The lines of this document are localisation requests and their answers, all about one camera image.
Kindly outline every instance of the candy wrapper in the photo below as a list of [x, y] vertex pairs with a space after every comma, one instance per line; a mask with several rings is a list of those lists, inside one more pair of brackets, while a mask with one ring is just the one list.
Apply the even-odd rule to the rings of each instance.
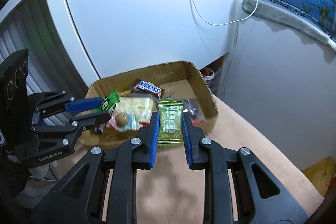
[[137, 79], [133, 86], [131, 87], [131, 91], [135, 93], [149, 93], [157, 98], [161, 98], [162, 89], [155, 86], [152, 82], [146, 82], [140, 79]]
[[160, 131], [158, 146], [183, 144], [183, 100], [159, 99]]
[[[124, 97], [120, 96], [120, 102], [116, 105], [109, 124], [116, 130], [125, 132], [127, 130], [138, 130], [143, 125], [149, 124], [152, 112], [157, 111], [154, 100], [151, 97]], [[126, 125], [118, 126], [116, 117], [120, 113], [129, 116]]]
[[197, 98], [184, 100], [183, 112], [189, 112], [193, 126], [204, 123], [205, 116]]
[[122, 95], [119, 95], [119, 97], [128, 97], [128, 98], [151, 98], [154, 103], [155, 103], [155, 110], [154, 111], [158, 111], [158, 105], [159, 105], [159, 99], [152, 95], [152, 94], [148, 94], [148, 93], [125, 93]]
[[120, 102], [120, 99], [118, 97], [117, 91], [113, 90], [110, 93], [110, 95], [105, 98], [105, 100], [100, 105], [100, 107], [96, 108], [94, 111], [98, 112], [98, 111], [106, 110], [106, 111], [112, 113], [118, 102]]

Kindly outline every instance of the snickers bar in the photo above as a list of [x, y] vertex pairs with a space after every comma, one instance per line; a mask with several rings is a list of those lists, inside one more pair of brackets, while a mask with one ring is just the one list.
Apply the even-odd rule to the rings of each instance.
[[157, 86], [140, 79], [137, 79], [134, 83], [133, 90], [134, 92], [151, 93], [159, 98], [161, 97], [162, 92], [162, 89], [158, 88]]

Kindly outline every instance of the cardboard box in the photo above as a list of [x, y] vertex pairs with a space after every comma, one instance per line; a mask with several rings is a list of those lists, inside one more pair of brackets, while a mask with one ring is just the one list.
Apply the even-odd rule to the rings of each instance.
[[[86, 98], [100, 96], [105, 98], [113, 90], [128, 90], [136, 79], [153, 82], [156, 86], [169, 89], [175, 98], [197, 98], [206, 120], [199, 125], [205, 133], [211, 131], [218, 116], [218, 110], [209, 87], [197, 68], [190, 62], [179, 61], [136, 69], [94, 82]], [[103, 134], [84, 131], [80, 142], [88, 146], [100, 146], [104, 149], [119, 146], [125, 140], [135, 137], [136, 131], [118, 132], [107, 124]]]

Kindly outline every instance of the green candy packet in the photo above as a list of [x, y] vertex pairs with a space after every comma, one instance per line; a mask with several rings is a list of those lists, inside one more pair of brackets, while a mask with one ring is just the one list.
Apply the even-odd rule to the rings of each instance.
[[160, 131], [158, 146], [183, 144], [183, 100], [159, 99]]
[[120, 102], [120, 99], [119, 99], [119, 96], [117, 94], [117, 91], [113, 90], [110, 93], [110, 95], [105, 98], [105, 100], [100, 105], [100, 107], [95, 108], [94, 111], [98, 112], [98, 111], [106, 110], [109, 113], [112, 113], [114, 111], [114, 109], [116, 108], [116, 105], [117, 105], [118, 102]]

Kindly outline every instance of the table surface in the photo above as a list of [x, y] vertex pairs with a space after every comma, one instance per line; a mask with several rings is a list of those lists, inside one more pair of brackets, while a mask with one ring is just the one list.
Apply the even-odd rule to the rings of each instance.
[[[214, 98], [219, 115], [208, 137], [225, 148], [250, 148], [310, 216], [323, 201], [311, 182], [256, 128]], [[77, 143], [73, 155], [58, 161], [57, 175], [63, 176], [88, 149]], [[154, 168], [137, 171], [138, 224], [202, 223], [203, 206], [204, 171], [188, 168], [183, 146], [159, 148]]]

